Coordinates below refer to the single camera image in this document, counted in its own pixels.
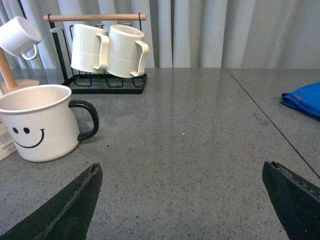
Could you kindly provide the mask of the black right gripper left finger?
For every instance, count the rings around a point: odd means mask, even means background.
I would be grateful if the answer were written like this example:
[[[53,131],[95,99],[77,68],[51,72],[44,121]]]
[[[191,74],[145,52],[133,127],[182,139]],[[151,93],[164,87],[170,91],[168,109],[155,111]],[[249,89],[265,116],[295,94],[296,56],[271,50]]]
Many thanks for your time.
[[[85,240],[103,170],[94,163],[46,203],[0,236],[2,240]]]

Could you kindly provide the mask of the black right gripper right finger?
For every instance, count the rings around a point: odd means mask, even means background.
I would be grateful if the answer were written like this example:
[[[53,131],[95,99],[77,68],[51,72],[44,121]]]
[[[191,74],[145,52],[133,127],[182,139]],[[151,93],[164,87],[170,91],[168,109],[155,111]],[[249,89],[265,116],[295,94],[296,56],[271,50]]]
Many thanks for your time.
[[[291,240],[320,238],[320,188],[278,162],[265,162],[262,181]]]

